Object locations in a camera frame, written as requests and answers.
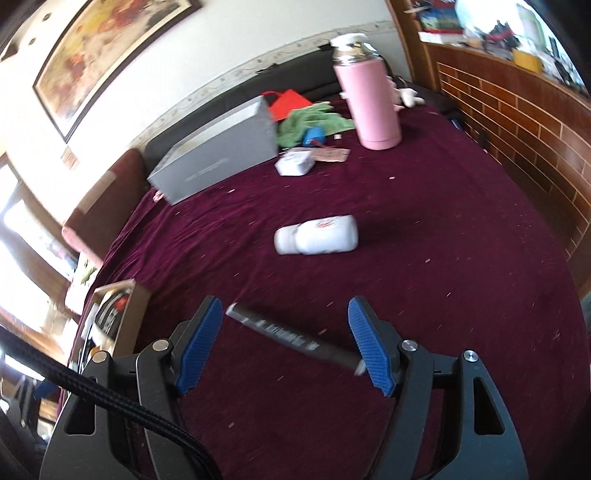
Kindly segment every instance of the green cloth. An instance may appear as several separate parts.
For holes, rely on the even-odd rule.
[[[279,126],[277,143],[283,148],[295,147],[310,127],[324,127],[327,136],[355,129],[352,120],[347,120],[338,113],[329,113],[332,109],[330,102],[318,102],[292,110]]]

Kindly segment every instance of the black marker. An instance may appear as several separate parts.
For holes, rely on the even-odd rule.
[[[275,321],[265,320],[259,314],[238,303],[232,303],[228,307],[226,315],[267,338],[297,350],[299,353],[349,368],[355,372],[355,375],[363,375],[366,371],[365,361],[360,354],[349,352],[312,335],[306,335],[291,327],[280,325]]]

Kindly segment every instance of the blue gripper pad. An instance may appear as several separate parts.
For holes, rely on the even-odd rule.
[[[392,396],[396,387],[392,370],[400,365],[400,336],[393,325],[378,319],[363,297],[351,299],[348,313],[349,326],[374,387],[378,387],[384,396]]]
[[[183,334],[176,345],[184,348],[176,366],[178,370],[176,387],[180,396],[185,396],[199,382],[201,372],[222,326],[222,319],[222,302],[216,297],[207,297],[189,322],[186,329],[187,335]],[[188,337],[190,335],[188,330],[194,328],[194,322],[198,325],[194,333]]]

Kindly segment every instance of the sticker on wall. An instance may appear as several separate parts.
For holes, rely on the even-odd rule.
[[[78,157],[74,155],[74,152],[70,147],[66,147],[64,154],[61,156],[61,162],[68,170],[74,170],[79,164]]]

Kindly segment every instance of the white wall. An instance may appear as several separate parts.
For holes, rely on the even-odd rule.
[[[156,39],[109,85],[70,139],[80,164],[60,161],[65,143],[32,85],[85,0],[49,0],[22,35],[19,53],[0,63],[0,108],[8,154],[31,190],[65,220],[129,143],[199,86],[258,55],[335,28],[391,20],[384,0],[202,0],[203,8]],[[51,12],[51,18],[41,18]],[[33,45],[28,45],[32,37]],[[408,77],[396,32],[376,47]]]

